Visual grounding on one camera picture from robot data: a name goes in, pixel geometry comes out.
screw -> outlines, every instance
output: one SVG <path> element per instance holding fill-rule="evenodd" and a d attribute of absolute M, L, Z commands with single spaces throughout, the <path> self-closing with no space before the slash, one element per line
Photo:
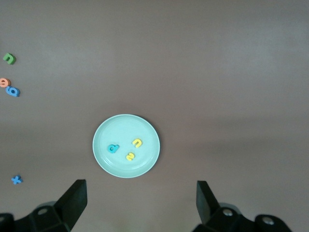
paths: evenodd
<path fill-rule="evenodd" d="M 267 225 L 273 225 L 275 224 L 274 221 L 270 217 L 263 217 L 262 218 L 263 222 L 266 223 Z"/>
<path fill-rule="evenodd" d="M 47 209 L 46 209 L 46 208 L 40 209 L 40 210 L 38 211 L 38 215 L 45 214 L 46 212 L 47 212 Z"/>
<path fill-rule="evenodd" d="M 225 216 L 232 216 L 233 215 L 233 212 L 230 209 L 223 210 L 223 213 L 224 213 Z"/>

gray table surface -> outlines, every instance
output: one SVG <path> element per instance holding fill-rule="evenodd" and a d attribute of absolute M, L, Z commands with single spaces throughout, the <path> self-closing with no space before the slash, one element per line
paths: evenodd
<path fill-rule="evenodd" d="M 21 218 L 86 179 L 74 232 L 189 232 L 196 181 L 249 219 L 309 228 L 309 1 L 0 0 L 0 212 Z M 157 129 L 132 179 L 97 164 L 117 114 Z M 20 174 L 24 182 L 13 185 Z"/>

blue letter x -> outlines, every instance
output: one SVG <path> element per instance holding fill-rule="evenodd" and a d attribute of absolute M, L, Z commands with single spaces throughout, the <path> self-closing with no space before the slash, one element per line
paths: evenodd
<path fill-rule="evenodd" d="M 20 184 L 21 182 L 23 182 L 23 180 L 20 178 L 20 176 L 15 176 L 14 178 L 12 178 L 13 184 L 17 185 Z"/>

plate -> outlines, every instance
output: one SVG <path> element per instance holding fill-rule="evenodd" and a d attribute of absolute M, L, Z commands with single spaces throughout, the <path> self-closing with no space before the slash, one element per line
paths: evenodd
<path fill-rule="evenodd" d="M 92 148 L 98 164 L 109 174 L 134 178 L 155 165 L 160 141 L 145 119 L 136 115 L 115 115 L 98 127 Z"/>

light blue plate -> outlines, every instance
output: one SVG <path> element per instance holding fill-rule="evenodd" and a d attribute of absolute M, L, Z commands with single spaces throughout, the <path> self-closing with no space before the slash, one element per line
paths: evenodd
<path fill-rule="evenodd" d="M 140 139 L 140 146 L 138 141 L 133 144 L 136 139 Z M 98 164 L 109 174 L 122 178 L 145 174 L 160 153 L 155 129 L 135 115 L 115 115 L 105 120 L 94 135 L 92 147 Z M 133 153 L 134 158 L 131 159 L 129 153 Z"/>

